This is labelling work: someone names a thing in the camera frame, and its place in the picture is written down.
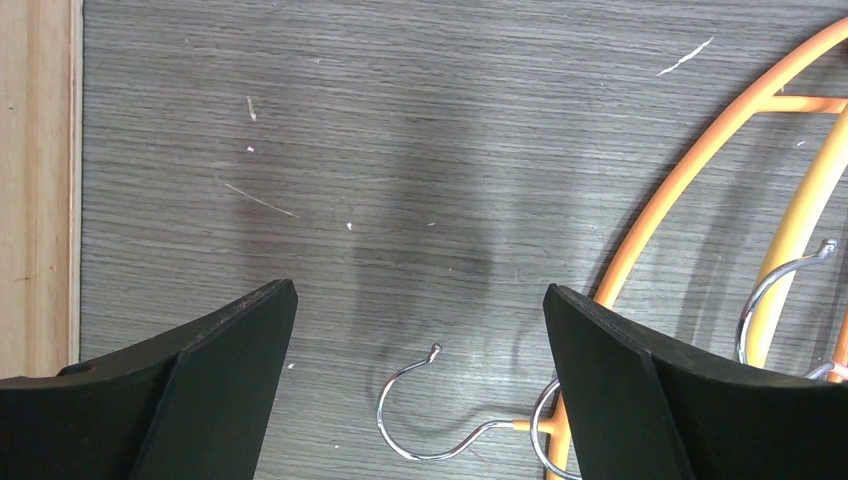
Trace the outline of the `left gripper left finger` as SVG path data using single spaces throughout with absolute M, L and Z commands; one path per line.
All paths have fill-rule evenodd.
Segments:
M 250 479 L 298 305 L 274 280 L 53 377 L 1 383 L 5 479 Z

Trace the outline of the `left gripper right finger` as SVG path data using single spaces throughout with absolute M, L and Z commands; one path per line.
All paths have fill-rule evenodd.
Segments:
M 847 387 L 683 343 L 565 286 L 543 301 L 586 479 L 843 479 Z

